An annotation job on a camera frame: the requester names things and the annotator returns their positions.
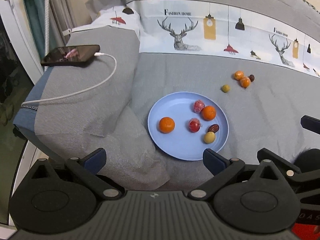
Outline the orange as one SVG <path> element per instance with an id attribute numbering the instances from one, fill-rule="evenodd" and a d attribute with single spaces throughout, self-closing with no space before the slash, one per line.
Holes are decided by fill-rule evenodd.
<path id="1" fill-rule="evenodd" d="M 240 80 L 240 86 L 241 86 L 242 88 L 247 88 L 247 87 L 250 86 L 250 84 L 251 84 L 251 80 L 250 80 L 250 78 L 247 77 L 247 76 L 244 76 L 244 77 Z"/>
<path id="2" fill-rule="evenodd" d="M 240 81 L 244 77 L 244 72 L 241 70 L 238 70 L 233 75 L 234 79 L 237 81 Z"/>

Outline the bare orange mandarin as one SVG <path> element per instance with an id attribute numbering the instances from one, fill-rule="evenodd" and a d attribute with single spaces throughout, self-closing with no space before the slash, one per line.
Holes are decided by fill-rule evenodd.
<path id="1" fill-rule="evenodd" d="M 213 106 L 206 106 L 201 111 L 202 118 L 211 121 L 216 117 L 216 109 Z"/>

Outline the white window frame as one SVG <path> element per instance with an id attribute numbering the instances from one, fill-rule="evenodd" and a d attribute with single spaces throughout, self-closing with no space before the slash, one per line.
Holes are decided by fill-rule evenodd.
<path id="1" fill-rule="evenodd" d="M 32 83 L 43 75 L 23 0 L 1 0 L 1 18 L 9 40 Z"/>

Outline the yellow small fruit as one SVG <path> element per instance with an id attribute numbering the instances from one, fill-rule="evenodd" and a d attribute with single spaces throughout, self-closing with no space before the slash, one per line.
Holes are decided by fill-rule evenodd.
<path id="1" fill-rule="evenodd" d="M 225 84 L 221 87 L 221 90 L 224 92 L 224 93 L 228 93 L 230 91 L 230 86 Z"/>

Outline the dried red jujube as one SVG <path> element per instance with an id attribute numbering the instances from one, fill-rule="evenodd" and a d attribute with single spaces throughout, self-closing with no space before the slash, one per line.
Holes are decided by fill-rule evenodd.
<path id="1" fill-rule="evenodd" d="M 208 127 L 207 132 L 213 132 L 216 133 L 220 129 L 218 124 L 212 124 Z"/>

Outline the red tomato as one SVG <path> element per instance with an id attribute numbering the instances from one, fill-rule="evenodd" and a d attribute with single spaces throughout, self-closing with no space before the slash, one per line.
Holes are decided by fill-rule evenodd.
<path id="1" fill-rule="evenodd" d="M 192 118 L 189 120 L 189 131 L 192 133 L 196 133 L 200 130 L 201 128 L 201 122 L 198 118 Z"/>

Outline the grey curtain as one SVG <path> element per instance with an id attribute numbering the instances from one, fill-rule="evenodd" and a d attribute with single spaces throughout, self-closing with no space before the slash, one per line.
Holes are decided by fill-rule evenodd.
<path id="1" fill-rule="evenodd" d="M 23 0 L 27 19 L 35 46 L 40 57 L 44 56 L 44 0 Z M 71 11 L 67 0 L 50 0 L 49 10 L 49 47 L 50 49 L 67 44 L 70 34 L 68 30 L 74 28 Z"/>

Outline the yellow-green small fruit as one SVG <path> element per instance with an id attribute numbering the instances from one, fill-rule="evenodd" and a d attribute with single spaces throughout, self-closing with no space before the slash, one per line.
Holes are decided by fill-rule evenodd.
<path id="1" fill-rule="evenodd" d="M 207 132 L 204 137 L 203 140 L 206 144 L 211 144 L 215 141 L 216 135 L 214 132 Z"/>

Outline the dark jujube far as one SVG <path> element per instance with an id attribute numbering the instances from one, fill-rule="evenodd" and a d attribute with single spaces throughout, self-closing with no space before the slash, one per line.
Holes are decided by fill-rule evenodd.
<path id="1" fill-rule="evenodd" d="M 249 76 L 249 79 L 250 79 L 251 82 L 253 82 L 253 81 L 255 80 L 254 75 L 251 74 L 251 75 Z"/>

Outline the black smartphone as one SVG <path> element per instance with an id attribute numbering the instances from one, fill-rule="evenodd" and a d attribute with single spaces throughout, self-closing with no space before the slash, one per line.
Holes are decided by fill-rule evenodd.
<path id="1" fill-rule="evenodd" d="M 57 47 L 51 50 L 42 60 L 41 66 L 75 66 L 83 67 L 91 59 L 95 53 L 100 51 L 100 46 L 97 44 L 77 45 Z"/>

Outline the printed deer sofa cover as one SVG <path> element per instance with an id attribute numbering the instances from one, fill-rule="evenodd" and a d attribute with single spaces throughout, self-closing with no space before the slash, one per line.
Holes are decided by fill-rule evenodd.
<path id="1" fill-rule="evenodd" d="M 300 125 L 319 118 L 319 12 L 303 0 L 89 0 L 93 22 L 70 46 L 97 44 L 84 67 L 49 67 L 14 118 L 57 162 L 106 153 L 103 176 L 131 190 L 191 190 L 212 174 L 202 159 L 164 153 L 148 130 L 162 97 L 193 92 L 225 113 L 219 153 L 257 162 L 266 148 L 288 161 L 319 148 Z M 254 75 L 247 88 L 236 71 Z M 230 91 L 224 93 L 223 85 Z"/>

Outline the blue round plate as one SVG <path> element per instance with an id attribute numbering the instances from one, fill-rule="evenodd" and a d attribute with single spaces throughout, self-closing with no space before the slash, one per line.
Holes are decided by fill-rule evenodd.
<path id="1" fill-rule="evenodd" d="M 216 109 L 216 117 L 206 121 L 202 116 L 193 111 L 196 100 L 202 100 L 206 106 Z M 175 122 L 175 129 L 171 133 L 162 133 L 159 130 L 159 121 L 168 116 Z M 201 128 L 198 132 L 189 131 L 189 120 L 198 118 Z M 207 129 L 212 124 L 218 124 L 220 129 L 216 133 L 215 141 L 206 144 L 203 140 Z M 203 151 L 207 148 L 219 152 L 227 142 L 229 124 L 227 117 L 220 106 L 208 97 L 193 92 L 176 92 L 159 99 L 150 109 L 148 114 L 148 130 L 153 142 L 164 153 L 186 161 L 203 159 Z"/>

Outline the red fruit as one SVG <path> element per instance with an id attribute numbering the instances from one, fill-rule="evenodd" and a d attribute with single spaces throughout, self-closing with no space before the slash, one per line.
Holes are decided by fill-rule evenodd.
<path id="1" fill-rule="evenodd" d="M 205 107 L 205 104 L 202 100 L 196 100 L 193 104 L 193 111 L 195 113 L 200 113 Z"/>

